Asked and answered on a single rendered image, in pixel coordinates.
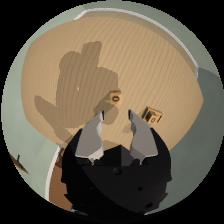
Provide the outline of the tan wooden cube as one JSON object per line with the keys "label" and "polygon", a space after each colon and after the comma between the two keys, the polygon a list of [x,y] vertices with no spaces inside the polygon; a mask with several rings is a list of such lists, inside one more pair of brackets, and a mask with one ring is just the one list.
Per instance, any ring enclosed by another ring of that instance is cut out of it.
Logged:
{"label": "tan wooden cube", "polygon": [[110,91],[110,104],[122,104],[121,90],[111,90]]}
{"label": "tan wooden cube", "polygon": [[145,117],[147,123],[155,124],[159,117],[156,115],[155,112],[149,111]]}

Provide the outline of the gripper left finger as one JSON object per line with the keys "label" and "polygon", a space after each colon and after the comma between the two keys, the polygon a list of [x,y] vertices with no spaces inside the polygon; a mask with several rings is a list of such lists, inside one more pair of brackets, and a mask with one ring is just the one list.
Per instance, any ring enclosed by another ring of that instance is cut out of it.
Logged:
{"label": "gripper left finger", "polygon": [[104,110],[97,113],[71,139],[62,157],[61,182],[66,184],[68,175],[76,168],[94,165],[94,160],[103,156],[103,144],[99,137],[102,131]]}

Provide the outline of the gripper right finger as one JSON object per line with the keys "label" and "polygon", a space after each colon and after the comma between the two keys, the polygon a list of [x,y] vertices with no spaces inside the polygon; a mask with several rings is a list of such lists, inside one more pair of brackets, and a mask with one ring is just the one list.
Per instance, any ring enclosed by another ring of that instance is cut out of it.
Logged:
{"label": "gripper right finger", "polygon": [[166,144],[154,128],[131,109],[128,110],[128,116],[133,132],[130,145],[130,155],[133,160],[138,158],[141,164],[158,167],[164,172],[167,182],[171,181],[171,157]]}

